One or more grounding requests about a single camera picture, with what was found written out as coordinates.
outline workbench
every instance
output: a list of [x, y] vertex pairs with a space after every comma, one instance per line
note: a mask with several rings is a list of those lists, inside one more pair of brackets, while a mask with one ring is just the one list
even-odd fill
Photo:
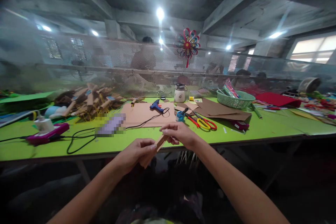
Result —
[[[150, 105], [155, 99], [156, 98], [146, 98], [145, 101]], [[223, 119], [210, 118], [210, 120], [217, 125], [216, 131], [204, 131], [201, 128], [196, 128], [188, 119], [185, 123], [192, 131], [214, 147], [257, 143], [267, 144], [285, 141], [292, 142], [287, 153], [288, 158], [290, 158], [299, 147], [302, 140], [310, 137], [318, 138], [336, 134], [335, 126], [295, 115], [290, 110], [283, 110], [281, 113], [272, 113], [263, 110], [259, 110], [259, 112], [263, 116], [263, 119], [259, 119], [255, 112], [251, 112], [250, 127], [245, 134], [237, 130], [232, 131], [231, 129], [235, 129], [234, 126]], [[70, 129], [62, 135], [72, 136], [77, 131], [93, 128], [97, 125], [96, 122], [93, 121], [76, 123], [77, 120], [77, 118], [68, 120], [67, 123], [69, 123]], [[22, 121], [0, 128], [0, 140], [36, 134], [37, 130], [33, 125], [33, 121]], [[86, 131], [79, 135], [86, 136], [92, 134], [94, 134], [94, 130]], [[67, 154], [67, 148], [71, 138], [36, 147], [29, 145], [24, 139], [10, 140], [0, 143], [0, 164], [19, 165], [113, 157], [126, 148], [135, 138], [153, 138], [156, 140], [160, 135], [159, 127], [128, 129], [119, 134], [115, 134], [113, 137], [98, 137], [72, 155]], [[75, 139], [70, 150], [78, 149], [91, 139], [92, 137]], [[161, 152], [181, 150], [183, 150], [182, 144], [173, 146], [166, 142]], [[86, 172], [84, 171], [83, 163], [77, 162], [77, 164], [82, 173]]]

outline mesh barrier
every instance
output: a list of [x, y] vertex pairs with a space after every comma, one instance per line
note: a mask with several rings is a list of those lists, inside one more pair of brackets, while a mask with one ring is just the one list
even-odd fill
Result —
[[215, 96], [226, 78], [252, 95], [281, 93], [315, 76], [322, 79], [322, 92], [335, 86], [332, 65], [200, 49], [186, 68], [186, 59], [179, 59], [172, 45], [161, 50], [158, 44], [44, 31], [35, 40], [42, 61], [32, 63], [49, 78], [73, 86], [106, 83], [124, 96], [171, 97], [177, 82], [187, 86], [188, 95]]

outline floor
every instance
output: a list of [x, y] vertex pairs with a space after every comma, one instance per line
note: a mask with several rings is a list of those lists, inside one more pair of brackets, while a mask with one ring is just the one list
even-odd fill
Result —
[[[287, 143], [218, 149], [223, 156], [262, 186], [275, 160], [284, 155]], [[336, 223], [336, 157], [333, 139], [305, 141], [267, 191], [291, 223]], [[241, 223], [217, 182], [199, 163], [176, 166], [178, 153], [158, 154], [145, 172], [134, 170], [124, 178], [91, 223], [114, 223], [119, 213], [137, 201], [151, 201], [164, 208], [175, 194], [197, 191], [202, 195], [206, 223]], [[86, 160], [93, 178], [105, 160]], [[1, 223], [46, 223], [85, 186], [74, 162], [49, 163], [1, 170]], [[144, 197], [140, 191], [152, 191]]]

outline white fan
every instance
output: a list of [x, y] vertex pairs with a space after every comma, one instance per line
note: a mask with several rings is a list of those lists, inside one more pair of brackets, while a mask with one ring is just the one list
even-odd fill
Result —
[[303, 93], [312, 93], [319, 87], [320, 84], [321, 81], [319, 78], [309, 77], [300, 83], [297, 90]]

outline hanging decoration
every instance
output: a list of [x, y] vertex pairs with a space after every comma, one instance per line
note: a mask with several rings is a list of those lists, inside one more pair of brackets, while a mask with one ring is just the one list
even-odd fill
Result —
[[193, 55], [198, 54], [198, 48], [200, 45], [197, 42], [200, 40], [200, 38], [196, 35], [195, 30], [190, 31], [189, 28], [185, 28], [183, 31], [183, 36], [181, 34], [177, 35], [176, 40], [176, 55], [180, 59], [187, 59], [186, 68], [188, 68], [189, 59], [191, 59]]

